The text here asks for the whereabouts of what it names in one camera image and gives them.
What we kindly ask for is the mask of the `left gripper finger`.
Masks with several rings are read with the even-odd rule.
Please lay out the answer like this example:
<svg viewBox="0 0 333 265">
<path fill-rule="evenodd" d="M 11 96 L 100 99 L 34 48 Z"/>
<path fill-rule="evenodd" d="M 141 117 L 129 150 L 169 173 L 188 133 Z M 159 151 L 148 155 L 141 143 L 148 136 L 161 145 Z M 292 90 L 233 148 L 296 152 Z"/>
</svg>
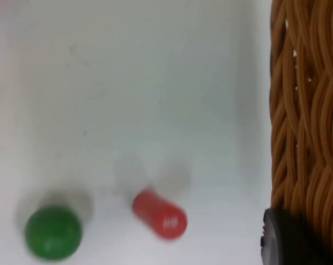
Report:
<svg viewBox="0 0 333 265">
<path fill-rule="evenodd" d="M 285 209 L 268 208 L 260 240 L 265 265 L 326 264 L 326 254 L 307 226 Z"/>
</svg>

